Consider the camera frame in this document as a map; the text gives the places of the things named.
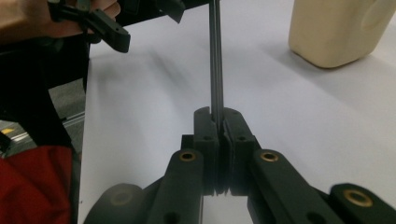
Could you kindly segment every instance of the floor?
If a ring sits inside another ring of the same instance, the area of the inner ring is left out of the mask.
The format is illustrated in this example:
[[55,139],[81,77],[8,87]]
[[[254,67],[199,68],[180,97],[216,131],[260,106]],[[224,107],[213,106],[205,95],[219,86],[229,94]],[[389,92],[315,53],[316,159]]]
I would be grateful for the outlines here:
[[[77,152],[81,152],[85,115],[82,79],[52,88],[49,94],[59,117],[64,121],[64,127],[72,138],[73,146]],[[13,140],[7,154],[2,156],[11,156],[35,147],[35,143],[18,123],[0,120],[0,131]]]

